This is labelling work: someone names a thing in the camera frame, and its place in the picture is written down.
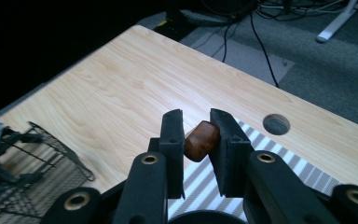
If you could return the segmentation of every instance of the gray carpet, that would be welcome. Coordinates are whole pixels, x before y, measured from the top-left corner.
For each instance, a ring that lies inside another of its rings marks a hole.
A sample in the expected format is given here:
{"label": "gray carpet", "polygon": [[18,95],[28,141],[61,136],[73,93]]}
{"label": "gray carpet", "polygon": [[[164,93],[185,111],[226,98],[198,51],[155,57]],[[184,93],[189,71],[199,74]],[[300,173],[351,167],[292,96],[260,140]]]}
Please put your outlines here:
{"label": "gray carpet", "polygon": [[[315,41],[336,16],[275,21],[253,13],[280,88],[358,124],[358,12],[328,42]],[[165,13],[159,13],[138,23],[153,29],[164,20]],[[200,27],[180,42],[221,61],[225,30]],[[233,24],[227,37],[225,63],[273,85],[250,17]]]}

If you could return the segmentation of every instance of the table surface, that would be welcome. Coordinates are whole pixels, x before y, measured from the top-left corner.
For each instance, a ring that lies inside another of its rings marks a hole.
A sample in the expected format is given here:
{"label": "table surface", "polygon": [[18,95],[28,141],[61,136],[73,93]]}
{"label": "table surface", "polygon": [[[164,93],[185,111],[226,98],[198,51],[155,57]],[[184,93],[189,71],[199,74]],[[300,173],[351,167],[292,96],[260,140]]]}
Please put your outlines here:
{"label": "table surface", "polygon": [[[185,132],[227,111],[341,183],[358,185],[358,125],[167,37],[136,25],[4,114],[16,131],[32,121],[76,152],[100,192],[126,179],[159,137],[161,118],[182,109]],[[290,130],[268,133],[263,119]]]}

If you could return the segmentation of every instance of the dark background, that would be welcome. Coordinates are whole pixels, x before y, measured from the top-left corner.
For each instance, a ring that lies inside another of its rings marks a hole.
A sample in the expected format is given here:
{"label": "dark background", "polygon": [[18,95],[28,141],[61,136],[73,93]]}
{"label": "dark background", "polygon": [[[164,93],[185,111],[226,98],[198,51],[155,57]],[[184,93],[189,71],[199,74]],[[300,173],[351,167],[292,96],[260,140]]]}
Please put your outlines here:
{"label": "dark background", "polygon": [[164,8],[162,0],[1,0],[0,109]]}

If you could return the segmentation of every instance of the table grommet hole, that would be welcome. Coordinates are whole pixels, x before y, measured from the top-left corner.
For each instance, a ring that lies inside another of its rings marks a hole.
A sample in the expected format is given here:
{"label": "table grommet hole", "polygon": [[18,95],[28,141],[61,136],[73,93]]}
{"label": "table grommet hole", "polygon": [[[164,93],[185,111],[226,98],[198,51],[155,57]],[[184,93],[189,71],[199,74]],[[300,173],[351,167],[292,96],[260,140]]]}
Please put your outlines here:
{"label": "table grommet hole", "polygon": [[267,132],[274,135],[283,135],[289,132],[289,120],[280,114],[270,114],[263,119],[263,126]]}

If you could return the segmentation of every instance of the cable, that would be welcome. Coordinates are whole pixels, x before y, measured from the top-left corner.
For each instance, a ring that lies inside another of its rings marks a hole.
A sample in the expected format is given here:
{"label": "cable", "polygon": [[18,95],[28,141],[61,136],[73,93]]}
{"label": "cable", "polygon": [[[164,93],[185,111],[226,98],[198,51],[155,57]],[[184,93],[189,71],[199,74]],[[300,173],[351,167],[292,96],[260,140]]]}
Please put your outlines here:
{"label": "cable", "polygon": [[197,45],[196,47],[194,47],[193,49],[197,49],[200,48],[202,46],[204,46],[206,43],[208,43],[208,41],[212,38],[212,36],[214,36],[215,34],[217,34],[223,27],[220,27],[219,29],[217,29],[215,32],[213,32],[212,34],[210,34],[208,36],[208,38],[206,38],[206,40],[204,42],[202,42],[201,44]]}
{"label": "cable", "polygon": [[223,55],[222,63],[224,63],[225,60],[226,60],[226,55],[227,55],[227,32],[228,32],[229,28],[231,27],[232,23],[230,23],[230,24],[227,26],[227,29],[225,30],[225,54]]}
{"label": "cable", "polygon": [[[235,26],[234,31],[233,31],[232,34],[227,38],[227,40],[229,40],[232,36],[235,35],[235,33],[237,32],[237,28],[238,28],[238,26],[240,25],[240,23],[241,23],[241,21],[237,23],[237,25]],[[220,49],[221,49],[222,47],[224,47],[224,46],[225,46],[225,45],[222,44],[222,45],[219,47],[219,49],[217,49],[217,51],[215,51],[214,54],[213,54],[211,57],[214,58],[214,56],[215,56],[215,55],[220,51]]]}
{"label": "cable", "polygon": [[249,13],[249,15],[250,15],[250,17],[251,17],[252,30],[253,30],[253,32],[255,33],[255,37],[257,38],[258,43],[260,44],[261,48],[263,49],[264,56],[266,56],[266,60],[267,60],[267,63],[268,63],[268,68],[269,68],[269,71],[270,71],[270,73],[271,73],[271,75],[272,75],[272,79],[274,80],[275,87],[279,88],[277,79],[275,78],[274,72],[272,71],[271,63],[269,62],[269,56],[267,55],[266,49],[264,48],[264,44],[263,44],[263,42],[261,42],[260,37],[258,37],[258,34],[257,34],[257,32],[255,31],[255,25],[254,25],[254,21],[253,21],[253,15],[252,15],[252,13]]}
{"label": "cable", "polygon": [[201,3],[210,11],[212,11],[213,13],[217,14],[217,15],[221,15],[221,16],[233,16],[233,15],[239,15],[241,13],[243,13],[243,11],[245,10],[245,7],[241,8],[238,11],[235,12],[229,12],[229,13],[225,13],[225,12],[218,12],[214,9],[212,9],[211,7],[209,7],[203,0],[200,0]]}
{"label": "cable", "polygon": [[[328,0],[326,0],[326,2],[324,3],[316,3],[318,0],[312,0],[312,4],[307,4],[307,5],[299,5],[297,4],[296,2],[292,2],[291,6],[292,7],[303,7],[303,8],[313,8],[313,7],[325,7],[325,6],[328,6],[332,3],[336,4],[335,2],[327,2]],[[269,4],[270,6],[275,6],[275,7],[281,7],[282,6],[282,2],[274,2],[272,0],[268,0],[268,1],[264,1],[265,4]]]}
{"label": "cable", "polygon": [[[345,6],[342,5],[344,1],[345,0],[337,0],[325,4],[316,4],[315,0],[313,0],[312,5],[307,5],[307,6],[294,6],[292,4],[292,7],[290,7],[290,12],[292,17],[290,17],[290,15],[283,13],[284,7],[282,6],[282,4],[272,1],[267,1],[266,3],[262,4],[259,0],[255,12],[264,19],[273,19],[275,21],[294,21],[294,20],[302,19],[304,17],[315,17],[315,16],[322,16],[324,14],[340,13],[345,8]],[[338,7],[332,8],[331,10],[328,10],[328,8],[331,8],[337,4],[340,5]],[[264,11],[263,8],[269,10],[276,9],[276,10],[280,10],[280,12],[276,15],[272,15]]]}

